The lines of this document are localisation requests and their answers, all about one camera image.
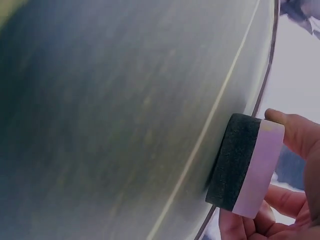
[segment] thin line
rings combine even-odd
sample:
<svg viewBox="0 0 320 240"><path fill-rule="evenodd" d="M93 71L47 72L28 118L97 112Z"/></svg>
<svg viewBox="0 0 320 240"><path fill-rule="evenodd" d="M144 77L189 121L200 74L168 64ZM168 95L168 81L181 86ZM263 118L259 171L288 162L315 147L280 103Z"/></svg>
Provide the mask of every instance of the thin line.
<svg viewBox="0 0 320 240"><path fill-rule="evenodd" d="M198 152L198 150L200 148L201 143L204 140L204 137L205 137L206 132L207 132L207 130L209 128L209 125L210 125L211 120L212 120L212 118L214 116L214 113L218 108L219 102L220 102L220 100L221 100L221 98L222 98L222 96L224 94L224 91L226 89L227 83L229 82L229 79L230 79L230 77L232 75L232 72L233 72L233 70L235 68L236 62L237 62L237 60L239 58L239 55L240 55L240 52L241 52L242 48L245 45L249 30L251 28L251 25L253 23L254 17L256 15L259 3L260 3L260 0L257 0L255 8L253 10L253 14L252 14L251 19L250 19L250 22L248 24L248 27L246 28L245 34L244 34L242 42L240 44L240 47L239 47L238 51L235 54L235 57L233 59L233 62L232 62L231 67L229 69L229 72L226 75L226 78L225 78L224 83L223 83L223 85L222 85L222 87L220 89L220 92L219 92L219 94L218 94L218 96L216 98L216 101L214 102L214 104L213 104L213 106L211 108L209 116L207 117L207 119L205 121L203 129L202 129L202 131L200 133L200 136L198 137L198 139L197 139L197 141L195 143L195 146L194 146L194 148L193 148L193 150L192 150L192 152L191 152L191 154L190 154L190 156L189 156L189 158L188 158L188 160L187 160L187 162L185 164L185 167L184 167L184 169L183 169L183 171L182 171L182 173L180 175L180 178L179 178L178 182L176 183L176 185L175 185L170 197L168 198L168 200L167 200L167 202L166 202L166 204L165 204L160 216L158 217L158 219L156 220L156 222L155 222L154 226L152 227L150 233L148 234L148 236L146 238L147 240L152 240L154 238L154 236L156 235L157 231L159 230L159 227L160 227L162 221L164 220L164 218L165 218L165 216L166 216L166 214L167 214L172 202L174 201L175 196L177 195L177 193L179 191L180 186L182 185L182 183L183 183L183 181L184 181L184 179L185 179L185 177L186 177L186 175L188 173L188 170L189 170L189 168L190 168L190 166L191 166L191 164L192 164L192 162L193 162L193 160L194 160L194 158L195 158L195 156L196 156L196 154L197 154L197 152Z"/></svg>

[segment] hand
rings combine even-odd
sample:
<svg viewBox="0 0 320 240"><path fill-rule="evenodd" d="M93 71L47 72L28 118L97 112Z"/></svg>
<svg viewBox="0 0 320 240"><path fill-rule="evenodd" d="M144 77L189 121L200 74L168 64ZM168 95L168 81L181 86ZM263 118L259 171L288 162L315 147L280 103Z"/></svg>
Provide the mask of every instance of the hand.
<svg viewBox="0 0 320 240"><path fill-rule="evenodd" d="M265 118L283 124L284 144L306 160L305 193L271 185L255 219L220 210L222 240L320 239L320 125L299 115L268 109ZM276 223L271 207L295 223Z"/></svg>

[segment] sponge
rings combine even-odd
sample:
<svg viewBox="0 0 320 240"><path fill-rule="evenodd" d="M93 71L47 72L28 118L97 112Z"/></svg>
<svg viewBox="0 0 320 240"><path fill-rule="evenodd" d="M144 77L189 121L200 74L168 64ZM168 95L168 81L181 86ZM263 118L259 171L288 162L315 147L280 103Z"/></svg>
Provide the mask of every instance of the sponge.
<svg viewBox="0 0 320 240"><path fill-rule="evenodd" d="M279 123L235 113L226 127L206 202L255 218L283 145Z"/></svg>

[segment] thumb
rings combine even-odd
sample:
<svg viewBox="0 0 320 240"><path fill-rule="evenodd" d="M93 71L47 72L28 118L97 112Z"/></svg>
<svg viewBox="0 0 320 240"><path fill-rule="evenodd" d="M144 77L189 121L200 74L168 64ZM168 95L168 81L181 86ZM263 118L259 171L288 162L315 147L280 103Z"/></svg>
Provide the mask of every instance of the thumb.
<svg viewBox="0 0 320 240"><path fill-rule="evenodd" d="M265 118L284 125L284 144L305 160L320 144L319 124L296 114L285 114L273 109L265 112Z"/></svg>
<svg viewBox="0 0 320 240"><path fill-rule="evenodd" d="M302 116L272 109L265 112L265 117L284 125L284 144L306 160L305 195L311 220L320 225L320 125Z"/></svg>

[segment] curved surface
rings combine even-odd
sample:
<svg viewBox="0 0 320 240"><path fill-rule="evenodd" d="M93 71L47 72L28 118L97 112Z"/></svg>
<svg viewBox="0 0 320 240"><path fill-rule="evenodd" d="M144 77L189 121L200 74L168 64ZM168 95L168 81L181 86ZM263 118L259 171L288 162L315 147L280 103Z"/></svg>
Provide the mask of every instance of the curved surface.
<svg viewBox="0 0 320 240"><path fill-rule="evenodd" d="M274 3L30 0L0 32L0 237L192 239Z"/></svg>

